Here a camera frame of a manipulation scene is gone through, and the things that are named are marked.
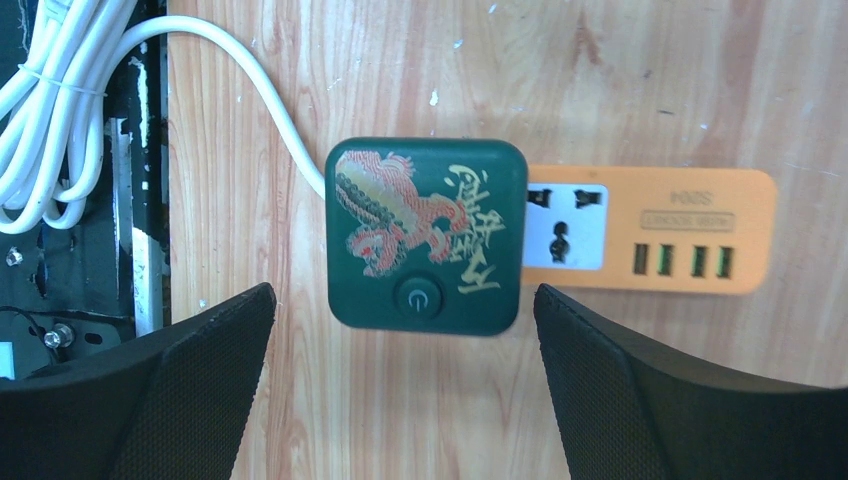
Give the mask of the dark green cube socket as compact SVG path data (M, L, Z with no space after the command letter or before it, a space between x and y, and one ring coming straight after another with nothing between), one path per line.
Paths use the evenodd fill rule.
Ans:
M497 139L357 137L325 170L327 294L361 329L495 336L519 310L528 164Z

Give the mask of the orange power strip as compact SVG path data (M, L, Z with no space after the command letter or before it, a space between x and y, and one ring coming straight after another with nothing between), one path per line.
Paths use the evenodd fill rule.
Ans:
M748 294L769 269L777 198L756 169L533 165L522 281Z

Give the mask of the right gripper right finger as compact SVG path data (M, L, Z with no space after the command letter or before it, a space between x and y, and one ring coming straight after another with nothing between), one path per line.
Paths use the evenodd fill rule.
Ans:
M533 316L572 478L846 477L845 388L703 360L547 284Z

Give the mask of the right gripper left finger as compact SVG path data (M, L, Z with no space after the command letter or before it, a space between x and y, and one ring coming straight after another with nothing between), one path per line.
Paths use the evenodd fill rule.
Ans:
M1 383L5 479L227 479L277 299L258 284L153 333Z

